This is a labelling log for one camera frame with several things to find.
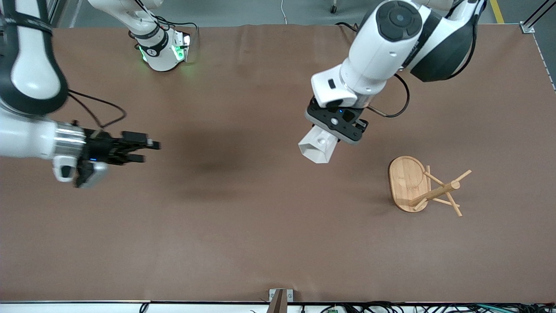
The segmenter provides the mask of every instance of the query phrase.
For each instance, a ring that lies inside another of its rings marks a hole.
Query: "table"
[[[359,146],[328,165],[297,142],[310,76],[339,64],[338,26],[203,28],[197,62],[154,72],[124,29],[56,29],[71,88],[125,107],[110,129],[162,150],[112,167],[89,190],[44,160],[0,160],[0,299],[547,302],[556,290],[556,95],[532,36],[480,25],[450,81],[403,72],[402,116],[364,116]],[[374,105],[397,111],[389,82]],[[102,120],[117,114],[91,104]],[[90,118],[71,101],[54,115]],[[440,179],[473,173],[454,197],[405,213],[388,163],[411,155]]]

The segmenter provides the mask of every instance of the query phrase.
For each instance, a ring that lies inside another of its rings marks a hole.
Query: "wooden base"
[[[422,211],[427,202],[410,206],[409,202],[430,191],[430,181],[423,174],[424,166],[411,156],[400,156],[390,163],[390,189],[396,206],[406,212]]]

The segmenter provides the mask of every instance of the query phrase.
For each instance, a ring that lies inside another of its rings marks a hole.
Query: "wooden dowel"
[[[421,202],[421,200],[423,199],[427,199],[427,200],[431,200],[433,198],[437,198],[447,192],[451,192],[454,191],[456,189],[459,189],[461,185],[459,184],[459,182],[456,182],[455,180],[452,180],[449,184],[446,184],[442,187],[438,187],[437,189],[431,190],[425,194],[422,194],[420,196],[418,196],[417,198],[411,200],[409,202],[409,206],[410,207],[414,207],[416,206],[419,202]]]
[[[426,173],[430,174],[430,165],[426,166]],[[433,187],[430,185],[430,177],[428,177],[428,176],[426,177],[426,182],[429,184],[429,190],[433,190]]]
[[[434,199],[432,199],[432,200],[433,200],[433,201],[436,201],[436,202],[444,203],[444,204],[447,204],[447,205],[451,206],[451,203],[450,203],[450,202],[445,201],[445,200],[442,200],[442,199],[439,199],[439,198],[434,198]]]
[[[425,204],[425,202],[426,202],[426,198],[423,198],[423,200],[419,201],[419,203],[413,208],[413,211],[418,211],[421,208],[421,206]]]
[[[450,194],[449,192],[446,192],[446,195],[448,196],[448,200],[450,200],[450,204],[452,205],[452,207],[454,207],[454,210],[455,210],[456,214],[457,214],[459,217],[462,217],[463,215],[462,215],[462,213],[460,212],[460,210],[459,210],[459,208],[458,208],[458,205],[455,204],[454,198],[452,198],[452,196],[451,196],[451,194]]]
[[[441,182],[440,179],[438,179],[438,178],[432,176],[430,173],[425,172],[425,175],[426,175],[428,178],[434,180],[434,181],[435,181],[437,184],[439,184],[440,186],[444,186],[444,183]]]
[[[462,175],[460,175],[460,177],[456,178],[455,181],[459,182],[460,180],[462,180],[464,177],[466,177],[467,175],[471,174],[471,170],[468,169],[467,172],[463,173]]]

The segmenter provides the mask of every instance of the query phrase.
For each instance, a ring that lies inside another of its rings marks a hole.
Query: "green led light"
[[[176,55],[176,59],[177,59],[178,61],[183,60],[183,49],[182,49],[182,48],[172,46],[172,50],[173,50],[173,52],[174,52],[174,55]]]
[[[147,57],[145,56],[145,53],[143,53],[143,49],[141,48],[141,46],[139,46],[139,51],[141,51],[141,55],[143,56],[143,61],[147,62]]]

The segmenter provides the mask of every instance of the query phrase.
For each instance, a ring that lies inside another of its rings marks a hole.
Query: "wooden stand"
[[[276,290],[266,313],[287,313],[287,293],[285,289]]]
[[[459,189],[460,183],[464,177],[469,175],[471,170],[463,173],[460,177],[452,180],[448,184],[444,184],[438,178],[430,174],[430,167],[426,170],[417,159],[411,156],[400,156],[390,163],[390,189],[392,197],[398,208],[406,212],[422,211],[428,201],[451,205],[456,214],[461,217],[459,205],[455,203],[450,192]],[[434,180],[440,187],[431,189],[430,180]],[[448,201],[438,199],[439,196],[446,194]]]

